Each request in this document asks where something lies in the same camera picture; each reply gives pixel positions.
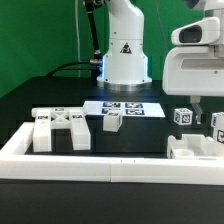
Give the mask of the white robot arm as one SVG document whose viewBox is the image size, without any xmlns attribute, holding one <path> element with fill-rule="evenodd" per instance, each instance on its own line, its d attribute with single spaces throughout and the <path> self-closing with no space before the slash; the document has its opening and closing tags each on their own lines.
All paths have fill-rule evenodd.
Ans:
<svg viewBox="0 0 224 224">
<path fill-rule="evenodd" d="M 185 95 L 200 110 L 203 96 L 224 96 L 224 0 L 183 0 L 204 18 L 174 30 L 175 47 L 167 54 L 162 87 L 168 95 Z M 106 0 L 109 50 L 97 78 L 102 87 L 134 91 L 149 85 L 148 58 L 143 52 L 144 15 L 130 0 Z"/>
</svg>

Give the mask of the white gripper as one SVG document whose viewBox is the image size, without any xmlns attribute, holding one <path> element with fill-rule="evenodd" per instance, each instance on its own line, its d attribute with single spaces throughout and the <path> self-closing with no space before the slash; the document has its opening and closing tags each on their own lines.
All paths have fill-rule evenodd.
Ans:
<svg viewBox="0 0 224 224">
<path fill-rule="evenodd" d="M 221 19 L 213 16 L 174 30 L 175 45 L 166 56 L 163 90 L 190 97 L 196 122 L 202 123 L 200 96 L 224 96 L 224 55 L 221 54 Z"/>
</svg>

